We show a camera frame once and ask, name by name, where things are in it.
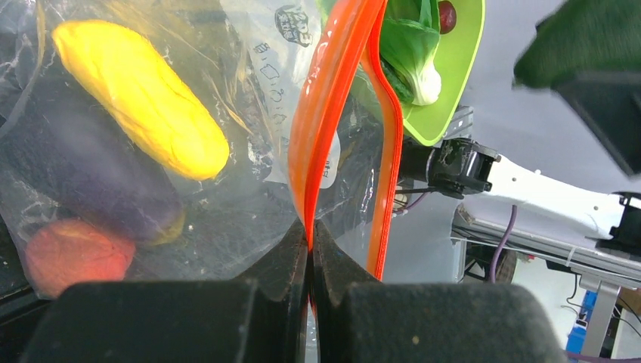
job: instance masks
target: printed label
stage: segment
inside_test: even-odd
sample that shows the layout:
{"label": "printed label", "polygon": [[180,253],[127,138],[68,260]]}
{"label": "printed label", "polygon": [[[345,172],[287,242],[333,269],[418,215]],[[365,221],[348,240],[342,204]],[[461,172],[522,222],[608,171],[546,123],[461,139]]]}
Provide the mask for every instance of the printed label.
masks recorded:
{"label": "printed label", "polygon": [[[250,47],[249,56],[265,94],[270,117],[265,122],[277,142],[273,145],[277,163],[265,180],[288,184],[283,167],[287,165],[292,118],[321,35],[321,16],[314,0],[303,0],[300,5],[276,1],[248,5],[221,0],[221,5],[241,40]],[[323,189],[336,180],[340,151],[339,138],[334,132],[320,186]]]}

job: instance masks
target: clear plastic bag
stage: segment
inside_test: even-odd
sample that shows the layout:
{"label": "clear plastic bag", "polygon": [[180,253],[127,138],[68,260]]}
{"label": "clear plastic bag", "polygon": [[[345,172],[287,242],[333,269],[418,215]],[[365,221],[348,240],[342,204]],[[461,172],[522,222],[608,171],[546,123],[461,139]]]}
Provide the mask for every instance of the clear plastic bag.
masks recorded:
{"label": "clear plastic bag", "polygon": [[402,120],[376,3],[5,1],[0,213],[40,296],[232,278],[299,216],[378,221],[349,243],[381,275]]}

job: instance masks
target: lime green bowl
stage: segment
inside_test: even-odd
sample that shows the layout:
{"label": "lime green bowl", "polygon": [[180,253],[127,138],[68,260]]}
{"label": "lime green bowl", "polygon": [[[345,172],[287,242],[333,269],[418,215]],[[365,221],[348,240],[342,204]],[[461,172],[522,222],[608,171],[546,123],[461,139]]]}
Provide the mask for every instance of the lime green bowl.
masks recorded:
{"label": "lime green bowl", "polygon": [[439,142],[449,126],[483,33],[485,0],[450,0],[457,11],[457,25],[441,36],[434,67],[441,75],[441,94],[429,106],[403,106],[406,134],[425,146]]}

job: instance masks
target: black logo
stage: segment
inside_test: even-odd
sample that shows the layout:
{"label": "black logo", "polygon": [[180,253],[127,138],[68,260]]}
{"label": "black logo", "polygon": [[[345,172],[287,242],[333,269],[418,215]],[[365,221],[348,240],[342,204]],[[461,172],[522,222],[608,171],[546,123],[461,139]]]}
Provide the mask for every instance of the black logo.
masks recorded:
{"label": "black logo", "polygon": [[303,47],[311,44],[309,33],[309,17],[300,5],[286,5],[274,13],[276,29],[288,42],[296,43]]}

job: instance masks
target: yellow vegetable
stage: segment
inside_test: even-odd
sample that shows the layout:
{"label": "yellow vegetable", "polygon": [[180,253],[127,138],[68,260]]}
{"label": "yellow vegetable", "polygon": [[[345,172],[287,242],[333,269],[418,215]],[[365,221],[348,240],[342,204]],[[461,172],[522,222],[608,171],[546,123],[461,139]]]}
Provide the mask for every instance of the yellow vegetable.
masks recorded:
{"label": "yellow vegetable", "polygon": [[158,163],[195,180],[225,167],[225,135],[149,40],[102,20],[66,21],[52,38],[64,67]]}

